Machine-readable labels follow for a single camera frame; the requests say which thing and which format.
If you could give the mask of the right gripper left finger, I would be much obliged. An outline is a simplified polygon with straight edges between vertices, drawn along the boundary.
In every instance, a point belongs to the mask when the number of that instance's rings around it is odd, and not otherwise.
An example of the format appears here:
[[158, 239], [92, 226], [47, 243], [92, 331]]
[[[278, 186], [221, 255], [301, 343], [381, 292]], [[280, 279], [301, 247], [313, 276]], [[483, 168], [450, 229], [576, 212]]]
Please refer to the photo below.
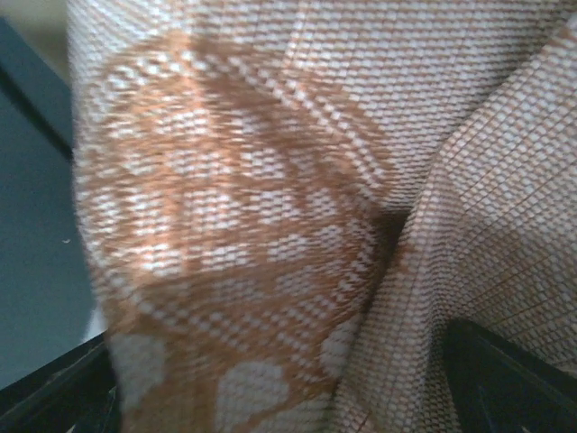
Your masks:
[[119, 391], [96, 336], [1, 390], [3, 432], [118, 432]]

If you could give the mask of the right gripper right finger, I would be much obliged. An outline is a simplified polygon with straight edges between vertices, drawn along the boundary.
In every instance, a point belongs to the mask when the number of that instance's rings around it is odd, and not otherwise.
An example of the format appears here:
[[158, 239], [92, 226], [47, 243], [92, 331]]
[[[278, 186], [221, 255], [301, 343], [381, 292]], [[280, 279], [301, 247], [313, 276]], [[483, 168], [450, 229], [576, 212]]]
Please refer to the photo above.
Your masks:
[[464, 432], [576, 430], [576, 379], [469, 320], [448, 324], [444, 370]]

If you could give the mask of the beige patterned pillow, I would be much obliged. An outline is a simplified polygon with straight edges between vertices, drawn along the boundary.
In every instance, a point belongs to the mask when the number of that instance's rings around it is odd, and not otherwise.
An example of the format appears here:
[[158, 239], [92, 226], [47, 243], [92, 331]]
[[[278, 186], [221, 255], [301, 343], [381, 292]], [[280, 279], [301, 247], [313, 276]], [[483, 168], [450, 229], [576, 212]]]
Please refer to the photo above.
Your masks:
[[456, 432], [466, 317], [576, 370], [573, 1], [71, 1], [125, 432]]

